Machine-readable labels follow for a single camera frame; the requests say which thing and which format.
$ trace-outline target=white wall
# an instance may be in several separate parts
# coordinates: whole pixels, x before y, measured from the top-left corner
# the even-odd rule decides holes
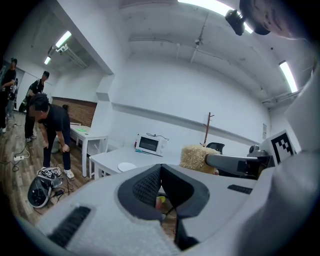
[[[74,68],[58,79],[54,97],[69,98],[88,102],[98,102],[97,88],[105,72],[96,63],[85,69]]]
[[[270,135],[268,110],[242,91],[234,81],[211,69],[184,61],[133,55],[121,73],[114,106],[150,111],[150,115],[175,117],[192,124],[206,123],[230,138],[209,134],[207,142],[225,144],[226,155],[246,156],[254,142],[263,141],[263,124]],[[180,152],[184,145],[203,143],[206,128],[198,131],[183,125],[146,118],[114,107],[111,144],[132,145],[137,134],[152,133],[170,139],[167,150]]]
[[[11,62],[11,58],[17,59],[17,68],[24,71],[22,80],[19,81],[19,91],[17,95],[17,107],[19,108],[21,102],[26,96],[30,85],[40,79],[44,71],[49,71],[49,79],[44,83],[44,92],[48,94],[51,100],[51,95],[55,89],[55,85],[60,76],[60,73],[52,68],[50,65],[45,65],[44,60],[48,54],[47,50],[39,51],[39,49],[31,48],[31,42],[39,20],[34,15],[29,15],[16,31],[14,37],[5,52],[4,59]]]
[[[288,109],[288,106],[284,106],[281,108],[276,108],[275,110],[270,112],[270,118],[271,118],[271,136],[276,135],[277,133],[282,132],[283,130],[286,130],[289,138],[294,146],[295,151],[298,153],[301,151],[301,147],[299,145],[299,142],[297,140],[297,137],[292,130],[290,124],[288,123],[286,117],[285,117],[285,111]]]
[[[131,57],[112,102],[149,109],[196,122],[215,115],[211,126],[262,142],[268,110],[234,81],[211,69],[185,61]]]
[[[165,150],[179,155],[183,146],[203,143],[205,131],[205,127],[203,127],[203,132],[200,132],[167,122],[116,111],[110,132],[109,145],[110,149],[113,147],[133,146],[138,134],[152,133],[168,138],[169,141]],[[225,144],[224,155],[244,157],[249,153],[249,145],[211,134],[208,135],[207,142]]]

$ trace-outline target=ceiling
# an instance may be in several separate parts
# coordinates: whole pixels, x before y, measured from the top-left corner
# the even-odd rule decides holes
[[[61,36],[67,31],[62,22],[50,11],[45,3],[39,4],[28,16],[23,24],[27,27],[24,36],[26,48],[32,55],[32,60],[43,64],[51,46],[54,46]],[[68,47],[88,66],[95,62],[82,45],[71,36],[66,41]],[[66,54],[55,52],[51,56],[50,68],[58,72],[66,72],[78,67]]]
[[[239,0],[221,2],[239,7]],[[120,13],[130,33],[133,54],[176,58],[178,52],[178,58],[188,62],[205,24],[203,45],[193,63],[228,76],[261,102],[290,93],[280,62],[288,62],[299,89],[311,74],[314,52],[306,41],[246,31],[238,36],[223,16],[195,5],[177,0],[122,0]],[[275,100],[265,105],[274,107]]]

